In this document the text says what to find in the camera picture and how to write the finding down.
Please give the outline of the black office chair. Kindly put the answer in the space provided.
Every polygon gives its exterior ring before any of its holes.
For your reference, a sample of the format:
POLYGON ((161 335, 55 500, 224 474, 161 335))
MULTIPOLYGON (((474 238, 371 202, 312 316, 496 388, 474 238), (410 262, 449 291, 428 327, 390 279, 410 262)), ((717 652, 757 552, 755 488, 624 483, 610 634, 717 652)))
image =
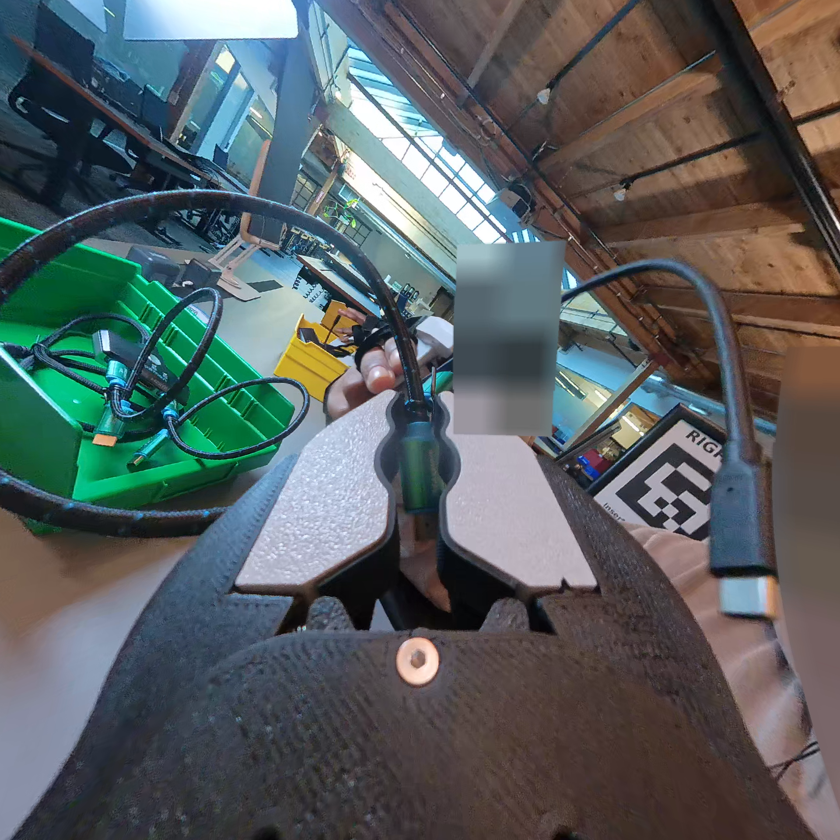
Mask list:
POLYGON ((96 110, 59 74, 87 88, 94 43, 45 3, 39 3, 33 51, 25 74, 8 94, 10 108, 57 145, 68 144, 72 136, 80 137, 87 145, 96 110))

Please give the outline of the person's left hand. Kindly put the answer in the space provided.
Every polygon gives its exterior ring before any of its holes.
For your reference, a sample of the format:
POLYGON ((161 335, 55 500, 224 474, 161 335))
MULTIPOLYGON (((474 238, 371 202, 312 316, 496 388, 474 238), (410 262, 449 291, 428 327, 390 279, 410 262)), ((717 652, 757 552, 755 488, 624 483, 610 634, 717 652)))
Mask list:
POLYGON ((435 539, 411 542, 400 549, 400 572, 437 609, 452 612, 449 593, 438 574, 438 543, 435 539))

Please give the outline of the yellow plastic bin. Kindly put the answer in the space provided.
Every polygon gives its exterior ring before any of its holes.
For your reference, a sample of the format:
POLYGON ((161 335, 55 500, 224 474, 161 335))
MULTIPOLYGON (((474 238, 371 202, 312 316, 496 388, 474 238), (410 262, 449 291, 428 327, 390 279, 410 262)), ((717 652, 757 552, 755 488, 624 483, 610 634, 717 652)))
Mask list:
POLYGON ((319 323, 300 315, 274 376, 302 384, 313 401, 324 402, 328 387, 353 362, 353 345, 331 344, 331 334, 319 323))

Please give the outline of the black white coded sign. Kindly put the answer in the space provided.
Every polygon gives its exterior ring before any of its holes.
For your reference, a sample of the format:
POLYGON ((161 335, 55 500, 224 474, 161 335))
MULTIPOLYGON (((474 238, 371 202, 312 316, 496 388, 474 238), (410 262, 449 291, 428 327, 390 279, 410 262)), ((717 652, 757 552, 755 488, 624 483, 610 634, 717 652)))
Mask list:
POLYGON ((587 493, 619 522, 705 541, 726 442, 724 429, 678 404, 587 493))

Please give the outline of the small dark grey device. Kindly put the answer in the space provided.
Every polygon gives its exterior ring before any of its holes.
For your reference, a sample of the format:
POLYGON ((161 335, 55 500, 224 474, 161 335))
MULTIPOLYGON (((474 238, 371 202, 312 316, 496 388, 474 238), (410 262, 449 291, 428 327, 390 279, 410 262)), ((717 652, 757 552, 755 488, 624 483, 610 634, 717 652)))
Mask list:
POLYGON ((136 245, 129 249, 125 258, 140 268, 142 278, 158 282, 178 298, 199 289, 216 288, 222 275, 222 271, 211 266, 207 260, 197 257, 172 259, 136 245))

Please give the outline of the wooden desk with black legs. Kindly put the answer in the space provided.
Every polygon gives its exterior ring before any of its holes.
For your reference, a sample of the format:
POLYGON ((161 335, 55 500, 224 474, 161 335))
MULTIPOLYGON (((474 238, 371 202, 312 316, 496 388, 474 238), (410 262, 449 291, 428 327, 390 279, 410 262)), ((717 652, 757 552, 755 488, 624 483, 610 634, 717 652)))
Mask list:
MULTIPOLYGON (((11 40, 29 59, 34 52, 33 46, 15 36, 11 40)), ((225 187, 224 180, 219 176, 201 170, 174 146, 157 140, 148 129, 111 108, 89 86, 80 87, 63 73, 59 73, 59 78, 89 100, 96 110, 91 137, 87 145, 78 136, 72 136, 63 146, 53 141, 56 146, 53 156, 2 141, 2 145, 35 161, 20 167, 15 175, 3 175, 14 182, 21 192, 55 211, 60 210, 60 204, 72 185, 83 197, 92 201, 93 192, 87 185, 87 177, 88 170, 94 165, 115 175, 127 176, 130 188, 145 193, 178 187, 194 190, 225 187)))

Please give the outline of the tan laptop with black cover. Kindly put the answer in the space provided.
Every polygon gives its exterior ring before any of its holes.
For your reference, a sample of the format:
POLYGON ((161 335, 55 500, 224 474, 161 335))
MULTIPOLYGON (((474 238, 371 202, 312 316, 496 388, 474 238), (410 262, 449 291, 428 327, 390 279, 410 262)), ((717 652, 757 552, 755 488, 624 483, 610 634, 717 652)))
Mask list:
POLYGON ((320 95, 319 79, 304 32, 260 45, 264 55, 255 66, 255 90, 269 94, 266 105, 273 126, 258 196, 290 205, 301 158, 318 127, 312 112, 320 95))

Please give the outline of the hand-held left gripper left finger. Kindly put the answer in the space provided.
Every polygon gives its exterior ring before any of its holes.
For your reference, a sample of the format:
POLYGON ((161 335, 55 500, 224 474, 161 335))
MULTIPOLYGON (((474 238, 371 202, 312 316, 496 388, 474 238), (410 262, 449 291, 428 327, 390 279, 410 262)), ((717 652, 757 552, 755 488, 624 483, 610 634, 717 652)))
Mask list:
POLYGON ((395 392, 326 426, 300 452, 234 582, 242 595, 339 600, 356 627, 397 582, 395 392))

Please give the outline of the white laptop stand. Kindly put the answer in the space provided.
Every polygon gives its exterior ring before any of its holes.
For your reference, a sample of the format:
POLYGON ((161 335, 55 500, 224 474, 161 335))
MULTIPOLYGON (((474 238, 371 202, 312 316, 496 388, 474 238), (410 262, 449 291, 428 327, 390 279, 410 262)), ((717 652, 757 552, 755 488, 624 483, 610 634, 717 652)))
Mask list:
POLYGON ((225 247, 208 261, 220 271, 217 286, 234 298, 249 302, 260 298, 260 293, 246 281, 239 280, 236 270, 266 245, 263 239, 250 234, 237 234, 225 247))

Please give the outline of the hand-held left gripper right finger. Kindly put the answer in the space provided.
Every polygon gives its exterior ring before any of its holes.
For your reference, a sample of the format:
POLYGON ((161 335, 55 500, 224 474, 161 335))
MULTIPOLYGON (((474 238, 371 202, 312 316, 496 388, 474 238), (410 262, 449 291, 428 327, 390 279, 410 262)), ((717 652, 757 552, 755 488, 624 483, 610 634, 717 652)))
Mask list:
POLYGON ((555 595, 599 591, 538 457, 516 435, 456 431, 453 393, 435 398, 444 481, 437 576, 454 619, 477 628, 500 600, 534 610, 555 595))

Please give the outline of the person's right hand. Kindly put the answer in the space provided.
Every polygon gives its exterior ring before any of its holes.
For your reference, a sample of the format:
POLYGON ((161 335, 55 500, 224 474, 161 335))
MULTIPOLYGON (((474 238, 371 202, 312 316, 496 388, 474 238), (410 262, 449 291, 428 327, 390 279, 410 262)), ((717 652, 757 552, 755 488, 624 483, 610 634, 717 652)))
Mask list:
POLYGON ((395 340, 368 350, 360 368, 348 366, 346 371, 326 389, 323 401, 325 423, 330 424, 373 397, 396 390, 403 383, 403 363, 395 340))

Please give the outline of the green plastic bin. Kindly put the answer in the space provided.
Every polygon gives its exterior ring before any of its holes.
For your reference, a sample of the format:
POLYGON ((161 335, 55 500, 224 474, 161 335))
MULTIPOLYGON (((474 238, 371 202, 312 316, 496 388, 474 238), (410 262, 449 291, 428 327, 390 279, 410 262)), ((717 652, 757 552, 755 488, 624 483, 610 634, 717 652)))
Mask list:
MULTIPOLYGON (((31 345, 81 316, 118 315, 141 323, 151 335, 176 298, 142 278, 133 262, 76 245, 2 297, 2 468, 35 487, 111 508, 152 508, 172 498, 212 487, 267 465, 279 444, 243 458, 201 460, 161 443, 141 465, 129 462, 158 429, 154 420, 126 424, 114 446, 96 445, 96 425, 105 407, 74 416, 61 409, 4 350, 4 343, 31 345)), ((152 359, 173 375, 182 373, 206 326, 187 308, 156 345, 152 359)), ((221 336, 178 398, 186 408, 235 383, 258 378, 254 368, 221 336)), ((224 453, 262 444, 285 433, 295 406, 273 384, 218 397, 178 428, 189 447, 224 453)))

